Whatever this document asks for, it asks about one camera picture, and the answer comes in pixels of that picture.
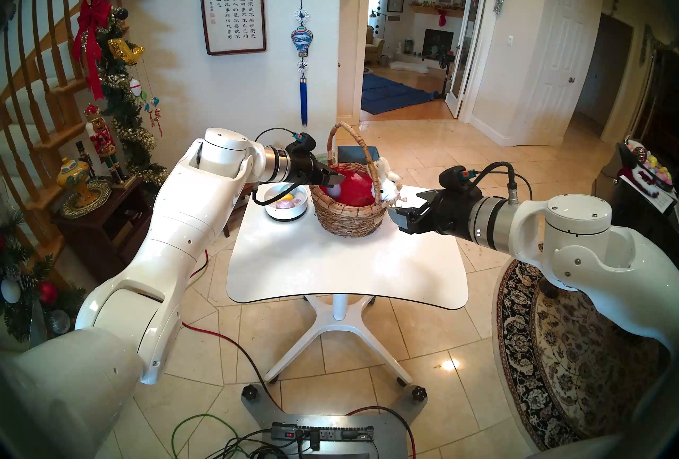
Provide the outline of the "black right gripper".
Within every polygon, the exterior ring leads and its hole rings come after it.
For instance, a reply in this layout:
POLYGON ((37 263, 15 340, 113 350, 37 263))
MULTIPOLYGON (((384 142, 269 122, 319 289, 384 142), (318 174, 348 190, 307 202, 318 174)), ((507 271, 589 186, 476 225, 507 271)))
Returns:
POLYGON ((469 220, 480 200, 480 189, 456 192, 450 189, 419 192, 406 196, 403 207, 389 207, 389 217, 405 233, 436 232, 441 235, 471 238, 469 220))

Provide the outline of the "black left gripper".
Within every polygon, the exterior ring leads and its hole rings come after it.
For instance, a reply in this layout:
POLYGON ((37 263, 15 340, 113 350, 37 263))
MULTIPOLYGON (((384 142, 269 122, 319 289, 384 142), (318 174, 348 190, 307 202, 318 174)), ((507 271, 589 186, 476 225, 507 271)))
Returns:
POLYGON ((331 169, 302 145, 289 145, 289 182, 298 185, 316 185, 326 194, 336 194, 336 185, 345 176, 331 169))

